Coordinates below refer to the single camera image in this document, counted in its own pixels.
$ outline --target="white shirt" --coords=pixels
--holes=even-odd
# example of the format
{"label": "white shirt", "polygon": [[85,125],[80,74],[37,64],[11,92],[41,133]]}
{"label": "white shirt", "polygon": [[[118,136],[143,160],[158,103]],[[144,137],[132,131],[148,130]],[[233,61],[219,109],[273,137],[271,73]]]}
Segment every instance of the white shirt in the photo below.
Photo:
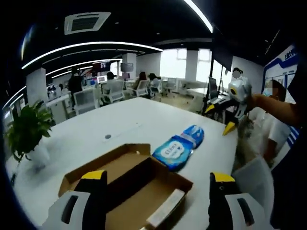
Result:
{"label": "white shirt", "polygon": [[279,153],[290,135],[290,127],[258,107],[250,111],[249,118],[254,121],[254,130],[248,140],[253,150],[263,156],[271,139],[277,143],[275,151]]}

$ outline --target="green plant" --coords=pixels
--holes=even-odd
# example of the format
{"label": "green plant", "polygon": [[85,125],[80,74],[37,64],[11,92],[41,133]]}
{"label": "green plant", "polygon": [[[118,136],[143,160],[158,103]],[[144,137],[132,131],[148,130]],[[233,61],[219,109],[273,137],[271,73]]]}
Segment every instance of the green plant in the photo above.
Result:
{"label": "green plant", "polygon": [[24,154],[34,150],[43,136],[50,137],[48,130],[51,131],[51,114],[41,106],[42,103],[38,102],[33,106],[26,105],[20,116],[13,110],[14,121],[8,124],[6,136],[17,161],[21,161]]}

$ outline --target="white pillar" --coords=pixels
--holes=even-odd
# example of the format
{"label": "white pillar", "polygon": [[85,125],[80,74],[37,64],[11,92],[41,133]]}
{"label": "white pillar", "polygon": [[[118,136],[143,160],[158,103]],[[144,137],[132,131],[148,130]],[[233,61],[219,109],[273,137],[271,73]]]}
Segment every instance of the white pillar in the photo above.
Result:
{"label": "white pillar", "polygon": [[130,78],[136,78],[136,54],[127,53],[123,55],[123,63],[132,63],[133,71],[130,73]]}
{"label": "white pillar", "polygon": [[117,61],[117,78],[119,78],[120,73],[120,61]]}
{"label": "white pillar", "polygon": [[198,50],[187,50],[186,80],[196,81],[197,64]]}
{"label": "white pillar", "polygon": [[20,113],[21,113],[20,100],[17,100],[15,102],[15,107],[16,107],[18,116],[20,116]]}
{"label": "white pillar", "polygon": [[28,103],[33,105],[37,100],[48,101],[46,70],[40,68],[27,76]]}

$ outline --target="ceiling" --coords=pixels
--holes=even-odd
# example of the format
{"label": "ceiling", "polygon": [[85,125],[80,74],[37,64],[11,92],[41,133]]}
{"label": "ceiling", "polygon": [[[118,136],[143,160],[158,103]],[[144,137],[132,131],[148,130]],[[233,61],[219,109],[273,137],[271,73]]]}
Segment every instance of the ceiling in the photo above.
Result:
{"label": "ceiling", "polygon": [[[291,44],[289,33],[280,20],[284,10],[281,6],[261,6],[259,3],[237,0],[193,1],[214,24],[214,37],[218,37],[218,41],[222,41],[236,56],[265,65]],[[43,6],[36,3],[35,7],[27,4],[23,2],[18,9],[14,9],[21,19],[18,30],[14,31],[16,35],[9,37],[7,47],[4,85],[10,96],[5,94],[6,98],[24,86],[24,76],[39,67],[44,67],[48,73],[68,65],[114,58],[126,53],[116,49],[134,50],[137,54],[140,51],[157,52],[125,45],[79,46],[50,54],[21,70],[30,60],[60,47],[97,41],[121,41],[162,49],[212,46],[213,35],[183,0],[87,0],[82,4],[68,1],[61,4],[50,2]],[[98,31],[64,35],[65,17],[84,12],[111,12],[111,15]],[[28,34],[28,42],[21,61],[20,47],[25,34]]]}

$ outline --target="window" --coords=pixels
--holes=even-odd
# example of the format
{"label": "window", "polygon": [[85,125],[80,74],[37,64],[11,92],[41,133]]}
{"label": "window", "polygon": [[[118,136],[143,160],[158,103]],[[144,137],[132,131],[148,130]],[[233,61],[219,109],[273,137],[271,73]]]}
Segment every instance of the window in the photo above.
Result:
{"label": "window", "polygon": [[[217,87],[219,87],[220,85],[221,71],[222,71],[222,65],[218,63],[216,60],[214,60],[212,77],[216,79]],[[224,89],[228,89],[228,84],[231,82],[232,73],[228,72],[227,74],[225,74],[225,71],[226,71],[226,68],[224,67],[223,72],[222,72],[222,81],[223,81]]]}
{"label": "window", "polygon": [[[212,52],[209,49],[200,49],[198,52],[198,64],[196,72],[196,80],[208,82],[210,75]],[[220,85],[222,65],[214,60],[212,77],[216,79],[217,87]],[[231,72],[225,74],[226,68],[223,68],[222,81],[225,89],[228,89],[228,84],[231,82]]]}
{"label": "window", "polygon": [[200,49],[198,52],[198,61],[211,62],[211,51],[209,49]]}
{"label": "window", "polygon": [[161,53],[160,75],[167,78],[185,78],[187,65],[186,49],[167,49]]}
{"label": "window", "polygon": [[187,60],[187,50],[186,49],[177,49],[177,59],[178,60]]}
{"label": "window", "polygon": [[198,51],[198,63],[196,70],[196,80],[208,82],[211,68],[211,51],[209,49],[200,49]]}
{"label": "window", "polygon": [[114,75],[117,75],[117,63],[118,63],[118,61],[115,61],[115,62],[112,62],[111,63],[111,67],[110,67],[110,71],[114,74]]}

